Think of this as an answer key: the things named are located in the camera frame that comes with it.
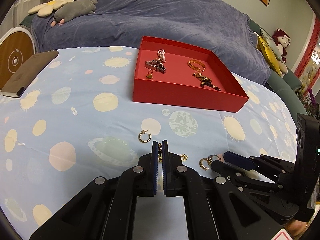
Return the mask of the right human hand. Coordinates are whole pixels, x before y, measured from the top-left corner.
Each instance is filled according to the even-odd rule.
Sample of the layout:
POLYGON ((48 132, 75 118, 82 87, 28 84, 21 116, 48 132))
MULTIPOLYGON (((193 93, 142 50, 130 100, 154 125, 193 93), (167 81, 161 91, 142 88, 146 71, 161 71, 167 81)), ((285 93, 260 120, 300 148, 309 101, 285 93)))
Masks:
POLYGON ((285 230, 289 233, 292 239, 299 239, 307 228, 307 222, 301 222, 294 219, 285 225, 285 230))

